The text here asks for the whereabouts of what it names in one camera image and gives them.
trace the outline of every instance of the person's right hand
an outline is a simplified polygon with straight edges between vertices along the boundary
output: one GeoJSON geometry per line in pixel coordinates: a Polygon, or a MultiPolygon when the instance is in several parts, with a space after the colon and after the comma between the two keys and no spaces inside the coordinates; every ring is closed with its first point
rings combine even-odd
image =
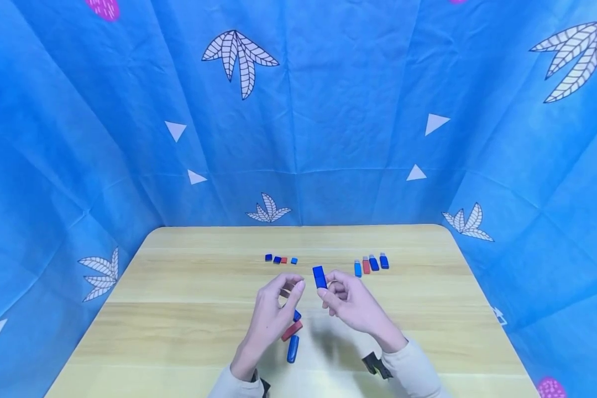
{"type": "Polygon", "coordinates": [[[369,290],[356,276],[334,270],[325,275],[329,286],[318,289],[323,308],[339,317],[353,330],[371,335],[383,351],[397,352],[407,345],[407,339],[369,290]]]}

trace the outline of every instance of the blue fabric backdrop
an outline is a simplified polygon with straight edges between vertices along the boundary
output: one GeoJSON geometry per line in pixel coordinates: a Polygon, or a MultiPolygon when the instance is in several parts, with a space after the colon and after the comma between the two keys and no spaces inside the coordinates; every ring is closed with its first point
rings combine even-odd
{"type": "Polygon", "coordinates": [[[0,397],[149,231],[268,223],[441,223],[538,388],[597,397],[597,0],[0,1],[0,397]]]}

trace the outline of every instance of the wooden table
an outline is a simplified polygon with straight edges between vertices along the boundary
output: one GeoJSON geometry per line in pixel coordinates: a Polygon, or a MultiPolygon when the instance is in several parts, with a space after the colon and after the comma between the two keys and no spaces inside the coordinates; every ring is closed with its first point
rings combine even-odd
{"type": "Polygon", "coordinates": [[[375,343],[328,317],[311,276],[315,264],[353,273],[354,259],[379,252],[391,269],[362,281],[454,397],[538,396],[445,228],[354,226],[153,231],[47,397],[206,397],[248,328],[257,289],[283,271],[306,277],[304,328],[295,364],[281,341],[260,363],[271,396],[388,397],[359,359],[375,343]],[[265,263],[265,253],[298,265],[265,263]]]}

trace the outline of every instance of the person's left hand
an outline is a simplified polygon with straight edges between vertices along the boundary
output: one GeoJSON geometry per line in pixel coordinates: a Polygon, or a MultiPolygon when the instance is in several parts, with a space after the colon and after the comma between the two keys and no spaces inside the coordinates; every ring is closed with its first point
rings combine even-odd
{"type": "Polygon", "coordinates": [[[231,372],[235,377],[249,381],[265,350],[280,339],[292,323],[303,290],[303,277],[289,273],[278,275],[259,289],[250,327],[232,361],[231,372]],[[285,306],[279,304],[281,296],[287,298],[285,306]]]}

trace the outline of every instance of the hand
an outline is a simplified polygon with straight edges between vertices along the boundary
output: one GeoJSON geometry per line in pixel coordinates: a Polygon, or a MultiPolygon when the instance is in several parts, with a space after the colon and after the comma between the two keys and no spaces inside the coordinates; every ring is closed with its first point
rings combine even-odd
{"type": "Polygon", "coordinates": [[[250,327],[230,370],[237,379],[250,381],[256,364],[265,350],[281,338],[294,319],[294,310],[305,290],[303,277],[282,273],[259,289],[250,327]],[[279,297],[287,298],[285,306],[279,304],[279,297]]]}
{"type": "Polygon", "coordinates": [[[408,341],[365,285],[355,276],[335,270],[325,275],[329,286],[318,289],[323,308],[353,330],[371,335],[384,352],[398,352],[408,341]]]}

